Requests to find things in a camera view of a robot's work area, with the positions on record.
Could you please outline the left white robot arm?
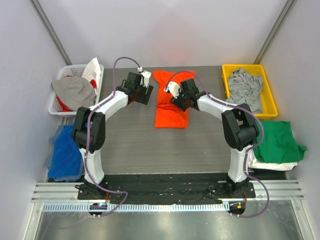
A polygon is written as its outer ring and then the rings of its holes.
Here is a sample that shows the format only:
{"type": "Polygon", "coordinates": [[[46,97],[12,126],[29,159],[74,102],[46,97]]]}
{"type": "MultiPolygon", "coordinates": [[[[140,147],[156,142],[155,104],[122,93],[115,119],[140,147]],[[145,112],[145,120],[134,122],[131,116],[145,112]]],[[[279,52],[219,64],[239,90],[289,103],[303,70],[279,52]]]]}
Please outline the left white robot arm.
{"type": "Polygon", "coordinates": [[[84,183],[77,185],[79,199],[102,199],[106,193],[105,173],[102,169],[101,148],[106,140],[106,121],[132,102],[147,105],[153,91],[149,84],[152,73],[143,70],[129,72],[120,86],[107,98],[76,112],[72,138],[82,156],[84,183]]]}

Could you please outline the orange t shirt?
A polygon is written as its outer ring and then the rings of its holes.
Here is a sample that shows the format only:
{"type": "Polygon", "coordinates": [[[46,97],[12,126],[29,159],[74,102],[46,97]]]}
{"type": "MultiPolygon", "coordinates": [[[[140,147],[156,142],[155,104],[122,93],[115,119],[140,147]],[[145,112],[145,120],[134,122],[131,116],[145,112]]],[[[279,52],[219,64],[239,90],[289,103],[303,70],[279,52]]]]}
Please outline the orange t shirt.
{"type": "Polygon", "coordinates": [[[170,102],[172,96],[164,91],[173,72],[156,70],[152,72],[158,84],[155,128],[186,129],[189,124],[189,111],[183,111],[170,102]]]}

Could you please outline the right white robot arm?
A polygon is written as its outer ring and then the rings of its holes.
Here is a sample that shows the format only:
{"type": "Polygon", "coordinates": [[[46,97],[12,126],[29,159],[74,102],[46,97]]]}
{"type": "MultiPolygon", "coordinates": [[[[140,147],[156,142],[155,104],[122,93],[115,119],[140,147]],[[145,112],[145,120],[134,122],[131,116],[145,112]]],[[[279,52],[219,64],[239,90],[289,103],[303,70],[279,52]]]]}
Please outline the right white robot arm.
{"type": "Polygon", "coordinates": [[[170,102],[179,109],[186,111],[193,108],[222,121],[224,139],[231,151],[225,190],[230,197],[238,197],[249,186],[248,155],[259,135],[250,108],[245,104],[225,102],[205,91],[200,92],[192,78],[181,83],[171,81],[164,91],[172,95],[170,102]]]}

